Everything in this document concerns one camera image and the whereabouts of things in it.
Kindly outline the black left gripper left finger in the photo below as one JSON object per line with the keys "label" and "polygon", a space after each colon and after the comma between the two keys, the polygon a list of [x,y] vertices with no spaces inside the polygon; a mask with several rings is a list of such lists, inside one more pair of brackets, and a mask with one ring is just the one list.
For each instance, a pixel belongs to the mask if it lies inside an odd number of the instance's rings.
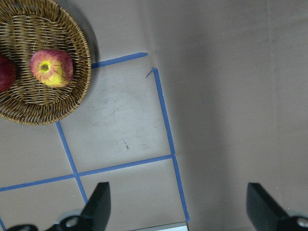
{"label": "black left gripper left finger", "polygon": [[49,231],[104,231],[111,214],[111,194],[108,182],[100,182],[79,215],[65,217]]}

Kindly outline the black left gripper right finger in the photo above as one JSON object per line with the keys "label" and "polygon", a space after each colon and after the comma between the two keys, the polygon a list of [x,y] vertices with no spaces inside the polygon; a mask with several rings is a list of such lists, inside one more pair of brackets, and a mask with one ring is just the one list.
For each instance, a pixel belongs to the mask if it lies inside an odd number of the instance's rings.
{"label": "black left gripper right finger", "polygon": [[308,218],[290,216],[263,188],[250,182],[246,191],[246,212],[257,231],[306,231]]}

